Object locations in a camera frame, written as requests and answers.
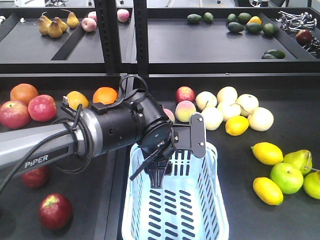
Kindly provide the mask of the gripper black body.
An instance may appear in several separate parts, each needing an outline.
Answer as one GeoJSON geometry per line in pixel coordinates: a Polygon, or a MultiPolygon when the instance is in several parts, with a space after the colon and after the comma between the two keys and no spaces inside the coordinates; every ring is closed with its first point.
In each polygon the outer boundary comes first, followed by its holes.
{"type": "Polygon", "coordinates": [[[191,149],[191,125],[160,122],[147,125],[138,124],[138,147],[145,160],[154,159],[160,154],[169,151],[191,149]]]}

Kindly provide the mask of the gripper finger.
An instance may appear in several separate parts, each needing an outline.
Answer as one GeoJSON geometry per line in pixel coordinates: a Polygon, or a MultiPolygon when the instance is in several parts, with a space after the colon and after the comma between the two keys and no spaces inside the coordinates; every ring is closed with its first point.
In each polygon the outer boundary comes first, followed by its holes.
{"type": "Polygon", "coordinates": [[[149,176],[151,188],[162,188],[165,176],[172,174],[173,164],[168,159],[156,159],[151,161],[144,171],[149,176]]]}
{"type": "Polygon", "coordinates": [[[160,166],[155,166],[154,169],[150,167],[149,165],[152,162],[160,162],[160,158],[162,158],[161,149],[158,148],[155,152],[150,154],[142,163],[141,165],[135,170],[135,172],[132,173],[132,175],[129,177],[131,181],[133,181],[144,169],[150,169],[154,170],[154,172],[151,172],[150,175],[150,181],[162,181],[163,180],[163,168],[160,166]]]}

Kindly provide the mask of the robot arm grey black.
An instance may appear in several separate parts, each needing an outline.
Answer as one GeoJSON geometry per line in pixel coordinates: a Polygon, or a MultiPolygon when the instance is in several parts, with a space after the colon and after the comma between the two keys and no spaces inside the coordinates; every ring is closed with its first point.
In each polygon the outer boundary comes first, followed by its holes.
{"type": "Polygon", "coordinates": [[[51,125],[11,130],[0,135],[0,166],[10,168],[1,181],[5,188],[16,175],[54,163],[71,155],[84,163],[70,173],[82,172],[97,156],[132,144],[142,149],[143,162],[130,176],[146,171],[151,185],[158,188],[168,173],[168,161],[175,151],[191,150],[191,139],[180,137],[180,125],[174,124],[163,107],[150,94],[147,83],[142,88],[127,90],[123,83],[137,79],[123,75],[119,97],[111,104],[95,103],[91,108],[73,110],[63,104],[66,117],[51,125]]]}

